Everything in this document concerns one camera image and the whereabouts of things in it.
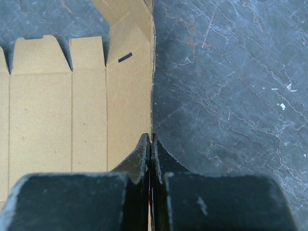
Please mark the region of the brown cardboard box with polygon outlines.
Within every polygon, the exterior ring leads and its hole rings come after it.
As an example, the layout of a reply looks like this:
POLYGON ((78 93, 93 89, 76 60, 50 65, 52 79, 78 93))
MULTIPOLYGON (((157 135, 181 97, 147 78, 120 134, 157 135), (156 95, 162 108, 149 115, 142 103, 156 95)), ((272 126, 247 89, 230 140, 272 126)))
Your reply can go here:
POLYGON ((105 172, 152 133, 155 27, 151 0, 96 0, 100 36, 18 38, 0 56, 0 203, 24 175, 105 172))

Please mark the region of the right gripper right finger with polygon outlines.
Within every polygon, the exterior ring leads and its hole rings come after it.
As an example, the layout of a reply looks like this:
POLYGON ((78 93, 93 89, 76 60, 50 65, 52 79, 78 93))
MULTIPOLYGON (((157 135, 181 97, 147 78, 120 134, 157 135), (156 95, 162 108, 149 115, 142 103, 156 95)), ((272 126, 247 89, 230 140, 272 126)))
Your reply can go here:
POLYGON ((151 230, 168 231, 169 215, 164 175, 167 172, 187 172, 163 147, 156 134, 151 144, 151 230))

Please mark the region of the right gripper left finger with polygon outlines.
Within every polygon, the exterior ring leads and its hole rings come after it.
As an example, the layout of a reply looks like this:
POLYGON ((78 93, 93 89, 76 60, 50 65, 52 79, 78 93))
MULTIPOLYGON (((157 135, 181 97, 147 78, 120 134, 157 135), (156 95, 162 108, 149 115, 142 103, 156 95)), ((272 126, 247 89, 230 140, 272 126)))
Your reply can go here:
POLYGON ((113 172, 124 173, 129 177, 122 207, 122 231, 148 230, 149 162, 150 140, 149 135, 144 133, 132 153, 112 169, 113 172))

